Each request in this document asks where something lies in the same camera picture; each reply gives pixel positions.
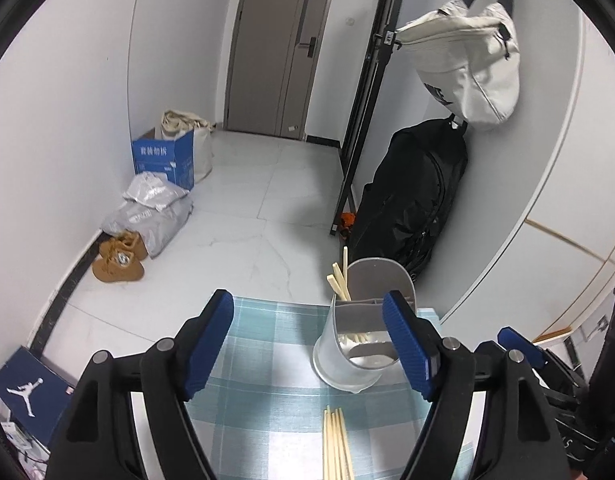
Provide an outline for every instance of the hanging white bag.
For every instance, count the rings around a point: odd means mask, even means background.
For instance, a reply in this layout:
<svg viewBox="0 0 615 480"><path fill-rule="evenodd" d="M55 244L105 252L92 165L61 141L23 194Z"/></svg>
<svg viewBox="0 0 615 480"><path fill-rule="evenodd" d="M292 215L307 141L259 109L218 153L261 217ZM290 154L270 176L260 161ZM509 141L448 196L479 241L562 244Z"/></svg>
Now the hanging white bag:
<svg viewBox="0 0 615 480"><path fill-rule="evenodd" d="M176 140L194 129L194 182L197 184L212 171L212 136L214 127L190 112L168 110L161 119L164 140Z"/></svg>
<svg viewBox="0 0 615 480"><path fill-rule="evenodd" d="M396 31L425 88L459 118L488 130L504 123L519 99L521 55L513 0L468 16L474 0L451 0Z"/></svg>

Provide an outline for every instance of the brown shoe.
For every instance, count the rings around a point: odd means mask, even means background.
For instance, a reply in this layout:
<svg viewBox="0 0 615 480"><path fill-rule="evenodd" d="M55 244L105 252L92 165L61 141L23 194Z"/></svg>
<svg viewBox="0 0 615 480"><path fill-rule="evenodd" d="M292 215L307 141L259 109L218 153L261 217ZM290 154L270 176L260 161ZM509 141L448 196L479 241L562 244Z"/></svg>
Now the brown shoe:
<svg viewBox="0 0 615 480"><path fill-rule="evenodd" d="M143 266L131 251L126 251L120 244L113 244L107 258L101 258L92 264L92 272L105 283L138 282L143 277Z"/></svg>
<svg viewBox="0 0 615 480"><path fill-rule="evenodd" d="M126 251L131 251L134 253L134 255L141 262L148 257L148 250L146 249L146 245L143 243L143 238L141 238L141 235L135 231L122 231L121 234L115 236L114 238L110 238L107 242L103 242L99 245L99 254L102 257L107 258L107 255L110 254L112 245L117 242L120 243L121 247Z"/></svg>

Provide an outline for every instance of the black backpack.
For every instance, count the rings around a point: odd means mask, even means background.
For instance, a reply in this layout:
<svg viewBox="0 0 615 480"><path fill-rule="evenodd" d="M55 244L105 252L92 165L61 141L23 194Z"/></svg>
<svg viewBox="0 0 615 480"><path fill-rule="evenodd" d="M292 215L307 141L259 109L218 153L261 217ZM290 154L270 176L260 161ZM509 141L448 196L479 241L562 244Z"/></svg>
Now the black backpack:
<svg viewBox="0 0 615 480"><path fill-rule="evenodd" d="M463 134L454 116L433 119L392 136L351 229L351 260L396 260L415 280L430 261L467 166Z"/></svg>

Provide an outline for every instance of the plastic container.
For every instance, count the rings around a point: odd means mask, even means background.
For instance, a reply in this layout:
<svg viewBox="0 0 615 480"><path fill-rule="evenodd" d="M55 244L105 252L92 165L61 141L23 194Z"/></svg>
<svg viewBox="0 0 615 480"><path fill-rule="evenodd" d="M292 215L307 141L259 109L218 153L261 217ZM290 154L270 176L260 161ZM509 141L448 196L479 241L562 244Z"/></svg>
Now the plastic container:
<svg viewBox="0 0 615 480"><path fill-rule="evenodd" d="M357 394L369 388L398 356L383 323L382 301L399 290L415 308L414 284L407 271L386 258L363 258L348 269L351 303L332 298L321 337L312 352L312 364L321 380L344 392ZM352 348L341 347L341 334L373 333L377 338Z"/></svg>

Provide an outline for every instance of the blue rubber pad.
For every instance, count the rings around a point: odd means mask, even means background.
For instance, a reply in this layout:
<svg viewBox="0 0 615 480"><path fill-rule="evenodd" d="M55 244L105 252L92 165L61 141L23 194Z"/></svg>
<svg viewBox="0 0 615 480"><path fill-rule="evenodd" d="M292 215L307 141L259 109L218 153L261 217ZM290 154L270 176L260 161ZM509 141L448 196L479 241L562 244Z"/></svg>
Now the blue rubber pad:
<svg viewBox="0 0 615 480"><path fill-rule="evenodd" d="M399 292L390 292L385 295L385 298L383 298L383 322L385 322L387 332L392 339L412 389L420 392L424 399L430 400L435 390L432 384L434 367L430 356L423 349L421 342L414 335L399 308L399 301L405 302ZM411 310L407 302L405 302L405 306L408 310Z"/></svg>
<svg viewBox="0 0 615 480"><path fill-rule="evenodd" d="M513 328L509 326L502 328L497 336L497 341L506 350L520 350L523 352L527 361L535 370L540 370L545 366L545 357L543 357L542 349L534 346Z"/></svg>
<svg viewBox="0 0 615 480"><path fill-rule="evenodd" d="M226 290L217 290L206 308L209 308L213 301L216 302L214 313L207 322L188 359L184 390L190 399L196 392L205 388L234 318L232 294Z"/></svg>

